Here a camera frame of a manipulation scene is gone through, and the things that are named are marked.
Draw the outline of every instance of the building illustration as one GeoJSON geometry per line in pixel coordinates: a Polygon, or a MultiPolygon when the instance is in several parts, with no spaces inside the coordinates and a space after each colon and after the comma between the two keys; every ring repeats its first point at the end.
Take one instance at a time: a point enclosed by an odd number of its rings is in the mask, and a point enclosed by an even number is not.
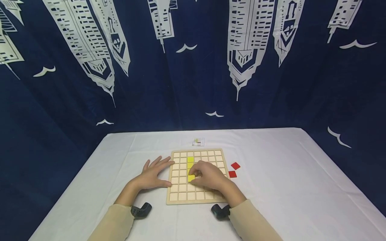
{"type": "Polygon", "coordinates": [[[20,3],[23,3],[20,0],[0,0],[0,2],[5,6],[5,8],[12,13],[23,25],[23,20],[20,12],[22,11],[19,7],[20,3]]]}
{"type": "Polygon", "coordinates": [[[154,32],[165,53],[164,39],[174,37],[171,10],[177,9],[177,0],[147,0],[154,32]]]}
{"type": "Polygon", "coordinates": [[[103,29],[111,54],[129,76],[129,50],[113,0],[90,0],[90,4],[103,29]]]}
{"type": "Polygon", "coordinates": [[[228,66],[237,89],[247,85],[264,57],[274,0],[229,0],[228,66]]]}
{"type": "Polygon", "coordinates": [[[279,67],[287,56],[295,38],[305,0],[279,0],[276,9],[273,37],[279,56],[279,67]]]}
{"type": "Polygon", "coordinates": [[[337,28],[349,29],[354,21],[362,0],[338,0],[335,11],[332,14],[327,28],[330,28],[330,36],[327,43],[330,43],[332,35],[337,28]]]}
{"type": "Polygon", "coordinates": [[[113,97],[111,56],[86,0],[43,2],[87,76],[113,97]]]}
{"type": "Polygon", "coordinates": [[[11,70],[12,73],[20,79],[9,64],[24,61],[24,59],[17,50],[15,44],[12,42],[11,38],[8,36],[8,32],[17,32],[17,29],[0,7],[0,64],[6,65],[9,70],[11,70]]]}

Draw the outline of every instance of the white tablecloth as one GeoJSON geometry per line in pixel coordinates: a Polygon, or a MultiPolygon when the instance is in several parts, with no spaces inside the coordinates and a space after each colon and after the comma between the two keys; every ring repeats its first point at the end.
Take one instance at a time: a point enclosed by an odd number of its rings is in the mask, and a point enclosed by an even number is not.
{"type": "MultiPolygon", "coordinates": [[[[238,162],[232,180],[285,241],[386,240],[386,218],[311,137],[278,128],[109,134],[30,241],[87,240],[147,159],[187,148],[223,148],[229,170],[238,162]],[[205,147],[193,147],[193,137],[204,137],[205,147]]],[[[213,204],[167,206],[166,189],[141,193],[135,206],[144,202],[153,209],[127,240],[240,240],[229,221],[214,218],[213,204]]]]}

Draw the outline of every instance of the wooden grid board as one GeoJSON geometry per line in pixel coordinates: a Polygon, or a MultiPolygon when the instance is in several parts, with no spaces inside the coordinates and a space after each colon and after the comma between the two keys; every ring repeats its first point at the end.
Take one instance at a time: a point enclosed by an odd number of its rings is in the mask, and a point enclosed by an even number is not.
{"type": "Polygon", "coordinates": [[[229,179],[228,167],[222,149],[179,150],[173,151],[171,157],[173,157],[175,164],[171,165],[169,170],[169,181],[172,186],[168,187],[167,205],[227,202],[219,191],[195,186],[188,181],[190,167],[199,160],[217,166],[229,179]]]}

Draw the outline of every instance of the beige sleeve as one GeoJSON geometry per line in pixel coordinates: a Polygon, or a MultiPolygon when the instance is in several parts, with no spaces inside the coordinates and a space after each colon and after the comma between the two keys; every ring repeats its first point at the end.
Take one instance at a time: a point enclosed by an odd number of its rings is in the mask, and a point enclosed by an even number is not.
{"type": "Polygon", "coordinates": [[[88,238],[88,241],[124,241],[133,225],[131,207],[120,204],[110,206],[88,238]]]}
{"type": "Polygon", "coordinates": [[[283,241],[249,199],[230,209],[229,218],[243,241],[283,241]]]}

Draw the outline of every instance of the blue backdrop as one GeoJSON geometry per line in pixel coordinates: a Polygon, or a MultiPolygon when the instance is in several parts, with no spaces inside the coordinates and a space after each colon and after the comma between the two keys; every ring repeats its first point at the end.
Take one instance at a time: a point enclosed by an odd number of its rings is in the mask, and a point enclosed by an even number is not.
{"type": "Polygon", "coordinates": [[[382,0],[0,0],[0,239],[111,132],[300,127],[386,214],[382,0]]]}

